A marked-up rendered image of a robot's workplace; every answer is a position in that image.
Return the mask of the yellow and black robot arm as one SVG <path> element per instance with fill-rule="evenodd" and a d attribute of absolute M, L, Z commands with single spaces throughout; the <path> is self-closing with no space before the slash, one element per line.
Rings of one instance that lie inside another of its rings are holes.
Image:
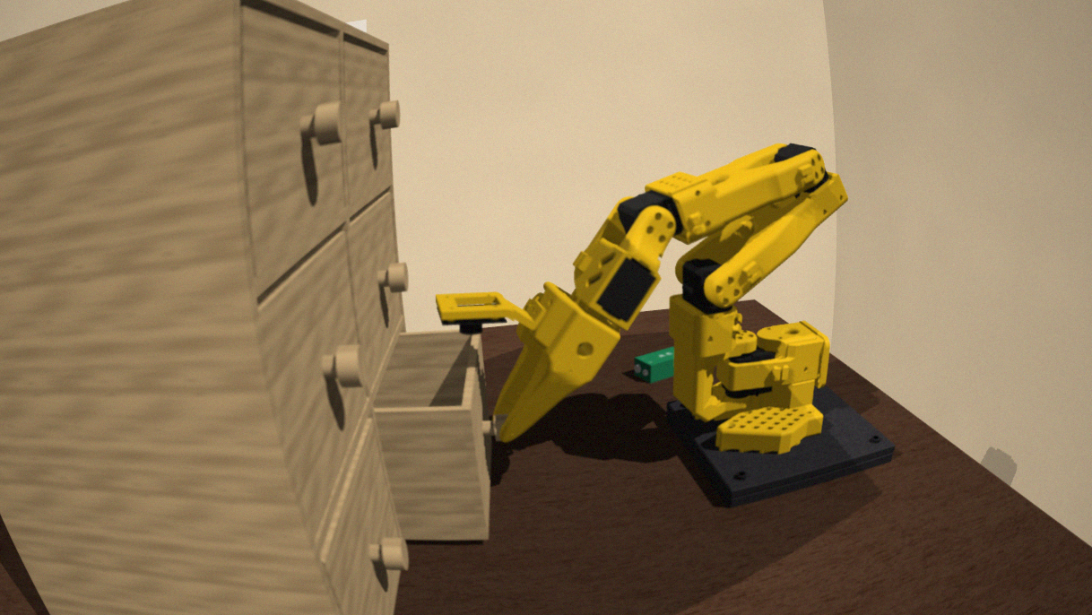
<path fill-rule="evenodd" d="M 672 237 L 688 246 L 707 237 L 675 267 L 682 294 L 670 296 L 674 397 L 695 419 L 728 419 L 717 427 L 719 451 L 788 452 L 821 433 L 823 415 L 812 398 L 824 340 L 802 322 L 756 336 L 737 324 L 741 314 L 733 303 L 847 201 L 821 154 L 795 143 L 776 143 L 699 177 L 672 174 L 646 184 L 643 194 L 620 199 L 579 252 L 575 304 L 629 330 L 662 279 L 658 256 Z"/>

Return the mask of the wooden chest of drawers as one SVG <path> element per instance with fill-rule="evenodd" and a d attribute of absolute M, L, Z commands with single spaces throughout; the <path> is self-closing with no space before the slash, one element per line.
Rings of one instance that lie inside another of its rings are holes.
<path fill-rule="evenodd" d="M 240 5 L 387 56 L 299 0 L 128 0 L 0 43 L 0 515 L 50 615 L 341 615 L 257 299 L 391 177 L 254 277 Z"/>

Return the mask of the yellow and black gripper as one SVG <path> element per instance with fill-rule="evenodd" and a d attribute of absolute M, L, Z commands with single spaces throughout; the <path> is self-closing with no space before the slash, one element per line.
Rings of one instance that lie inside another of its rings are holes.
<path fill-rule="evenodd" d="M 517 335 L 524 346 L 494 410 L 509 414 L 499 433 L 502 442 L 519 438 L 563 398 L 592 381 L 620 343 L 620 327 L 577 305 L 575 289 L 570 295 L 550 282 L 544 289 L 523 309 L 500 293 L 436 294 L 442 326 L 459 326 L 462 334 L 478 334 L 478 324 L 499 324 L 506 318 L 519 321 Z"/>

